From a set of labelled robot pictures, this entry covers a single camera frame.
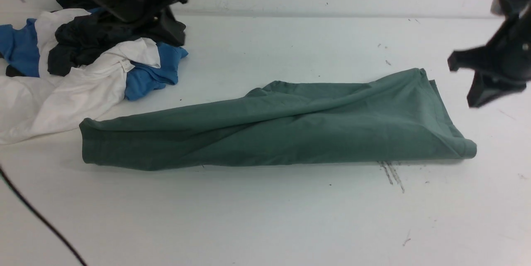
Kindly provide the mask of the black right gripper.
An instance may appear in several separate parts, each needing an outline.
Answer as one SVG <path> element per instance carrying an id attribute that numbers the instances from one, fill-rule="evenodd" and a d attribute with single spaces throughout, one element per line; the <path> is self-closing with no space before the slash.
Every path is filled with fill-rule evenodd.
<path id="1" fill-rule="evenodd" d="M 508 95 L 523 92 L 530 81 L 530 0 L 493 0 L 491 13 L 505 17 L 485 46 L 453 51 L 449 71 L 475 71 L 467 103 L 480 108 Z"/>

